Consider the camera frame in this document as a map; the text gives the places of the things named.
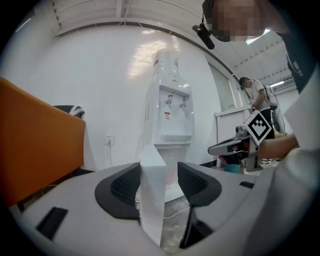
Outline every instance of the cable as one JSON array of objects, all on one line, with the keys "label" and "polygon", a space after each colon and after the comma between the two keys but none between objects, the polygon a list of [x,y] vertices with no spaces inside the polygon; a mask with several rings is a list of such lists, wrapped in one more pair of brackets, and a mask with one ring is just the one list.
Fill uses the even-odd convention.
[{"label": "cable", "polygon": [[163,219],[164,219],[164,220],[171,219],[171,218],[173,218],[174,216],[178,215],[179,213],[182,213],[182,212],[184,212],[185,210],[188,210],[188,209],[190,209],[190,207],[187,207],[187,208],[185,208],[185,209],[182,209],[182,210],[178,211],[177,213],[175,213],[174,215],[171,215],[171,216],[169,216],[169,217],[163,217]]},{"label": "cable", "polygon": [[177,213],[175,213],[174,215],[172,215],[172,216],[170,216],[170,217],[164,217],[163,219],[164,219],[164,220],[171,219],[171,218],[173,218],[174,216],[178,215],[179,213],[182,213],[183,211],[188,210],[188,209],[190,209],[190,207],[185,208],[185,209],[183,209],[183,210],[180,210],[180,211],[178,211]]},{"label": "cable", "polygon": [[[278,101],[278,98],[277,96],[271,91],[271,93],[274,95],[275,99],[276,99],[276,102],[278,103],[278,107],[279,107],[279,113],[278,113],[278,116],[276,117],[276,120],[272,123],[274,124],[277,120],[278,120],[278,117],[280,115],[280,112],[281,112],[281,115],[284,116],[284,113],[282,112],[282,109],[280,107],[280,103]],[[284,126],[284,133],[286,133],[286,123],[283,121],[283,126]]]},{"label": "cable", "polygon": [[110,139],[106,147],[106,156],[107,156],[109,167],[113,167],[112,160],[111,160],[111,140]]},{"label": "cable", "polygon": [[280,112],[281,112],[282,116],[283,116],[284,114],[282,113],[282,110],[281,110],[281,108],[280,108],[280,103],[279,103],[279,101],[278,101],[277,96],[276,96],[276,95],[275,95],[271,90],[268,90],[268,91],[269,91],[271,94],[273,94],[273,96],[275,97],[276,102],[278,103],[278,108],[279,108],[279,113],[278,113],[278,115],[277,115],[276,119],[275,119],[275,120],[273,120],[273,121],[271,122],[271,124],[273,125],[275,122],[277,122],[277,121],[278,121],[278,118],[279,118]]},{"label": "cable", "polygon": [[126,26],[126,23],[127,23],[127,15],[128,15],[128,11],[129,11],[129,9],[130,9],[131,3],[132,3],[132,0],[130,0],[129,5],[128,5],[128,7],[126,8],[126,11],[125,11],[124,27]]}]

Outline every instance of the black slot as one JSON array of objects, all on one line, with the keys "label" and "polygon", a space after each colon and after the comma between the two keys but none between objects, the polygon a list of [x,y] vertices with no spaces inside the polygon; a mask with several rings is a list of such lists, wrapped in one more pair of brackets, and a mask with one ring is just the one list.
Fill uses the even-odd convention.
[{"label": "black slot", "polygon": [[254,183],[248,182],[248,181],[242,181],[240,184],[240,186],[246,187],[248,189],[252,189],[254,187]]},{"label": "black slot", "polygon": [[190,209],[186,229],[179,247],[186,249],[192,246],[207,236],[211,235],[214,231],[209,228],[205,223],[197,219],[194,208]]},{"label": "black slot", "polygon": [[42,219],[36,229],[46,238],[52,240],[68,210],[53,207]]}]

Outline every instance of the orange chair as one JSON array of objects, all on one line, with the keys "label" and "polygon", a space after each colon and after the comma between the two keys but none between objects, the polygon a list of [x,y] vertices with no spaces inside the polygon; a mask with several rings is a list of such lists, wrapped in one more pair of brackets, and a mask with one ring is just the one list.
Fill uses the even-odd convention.
[{"label": "orange chair", "polygon": [[8,207],[84,164],[84,120],[0,78],[0,192]]}]

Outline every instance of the ceiling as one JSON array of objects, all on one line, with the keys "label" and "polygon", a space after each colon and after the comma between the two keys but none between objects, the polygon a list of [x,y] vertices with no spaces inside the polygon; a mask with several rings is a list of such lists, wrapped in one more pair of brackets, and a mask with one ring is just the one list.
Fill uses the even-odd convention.
[{"label": "ceiling", "polygon": [[[45,0],[47,16],[57,36],[107,23],[140,23],[180,34],[206,48],[192,31],[202,18],[203,0]],[[258,79],[265,85],[290,79],[286,48],[270,31],[250,45],[244,41],[220,42],[209,50],[238,78]]]}]

